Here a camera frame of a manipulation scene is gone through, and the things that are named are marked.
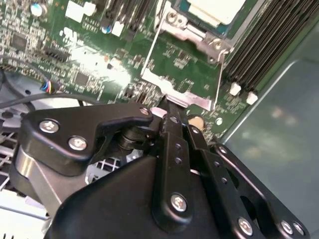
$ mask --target black lever arm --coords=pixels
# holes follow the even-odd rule
[[[110,141],[121,128],[146,126],[152,120],[151,111],[141,104],[35,111],[23,118],[19,143],[30,157],[62,175],[76,176],[86,170],[98,150],[99,137]]]

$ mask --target microchip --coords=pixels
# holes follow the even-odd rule
[[[86,86],[86,84],[88,83],[89,81],[89,76],[87,75],[84,75],[83,73],[81,72],[78,72],[78,74],[76,75],[76,78],[75,78],[75,83],[80,85],[80,86]]]
[[[119,59],[123,59],[126,52],[123,49],[117,49],[115,54]]]
[[[142,56],[141,55],[136,55],[134,57],[134,61],[136,61],[136,62],[141,62],[141,60],[142,60]]]
[[[186,57],[187,57],[187,54],[185,53],[185,52],[183,52],[183,51],[180,51],[180,53],[179,53],[179,58],[181,59],[181,60],[184,60]]]
[[[13,34],[10,46],[19,51],[25,51],[27,40],[17,34]]]
[[[111,70],[111,69],[113,68],[113,66],[109,63],[109,64],[107,65],[107,68],[108,68],[109,70]]]

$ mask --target white connector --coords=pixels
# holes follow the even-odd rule
[[[230,93],[232,96],[238,95],[238,93],[239,93],[240,91],[241,91],[241,86],[240,86],[240,85],[238,85],[236,82],[231,83],[229,93]]]
[[[256,101],[258,101],[258,96],[254,92],[249,92],[246,103],[252,106]]]

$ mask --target green circuit board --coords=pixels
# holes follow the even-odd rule
[[[46,16],[36,18],[29,10],[31,1],[0,0],[1,54],[32,63],[53,81],[59,82],[62,91],[88,95],[106,103],[137,101],[143,94],[143,104],[156,106],[162,94],[156,86],[140,78],[155,35],[156,1],[153,1],[143,25],[131,42],[104,34],[99,14],[83,15],[80,21],[74,20],[77,18],[75,11],[73,17],[66,17],[69,2],[48,0]],[[73,3],[82,6],[84,2],[75,0]],[[247,15],[247,9],[252,7],[253,4],[250,8],[245,6],[244,14]],[[17,37],[24,38],[26,43]],[[38,52],[39,45],[65,50],[70,54],[67,62],[43,58]],[[6,70],[18,71],[40,81],[32,70],[14,61],[2,60],[2,65]],[[148,67],[170,80],[180,92],[190,91],[207,99],[215,97],[220,65],[210,64],[207,56],[190,42],[180,41],[167,33],[161,34]],[[130,97],[127,96],[127,88],[133,89]],[[204,135],[210,140],[220,138],[246,108],[245,100],[229,95],[222,88],[216,110],[208,112],[191,106],[187,112],[204,118]]]

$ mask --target black plastic bracket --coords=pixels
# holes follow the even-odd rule
[[[188,144],[183,139],[181,118],[178,110],[164,117],[153,190],[153,218],[168,233],[185,230],[194,213]]]
[[[142,104],[109,104],[35,111],[23,118],[19,142],[26,154],[58,173],[80,175],[99,151],[98,138],[111,139],[124,127],[147,126],[152,122],[152,112],[143,107]],[[39,125],[44,120],[57,124],[58,131],[42,131]],[[85,141],[83,150],[70,147],[68,141],[74,136]]]
[[[310,234],[302,222],[227,148],[216,143],[210,149],[225,162],[237,180],[240,196],[249,200],[260,231],[267,238],[308,239]]]
[[[220,238],[265,238],[250,219],[223,161],[209,151],[201,131],[189,125],[187,134],[192,166],[201,174]]]

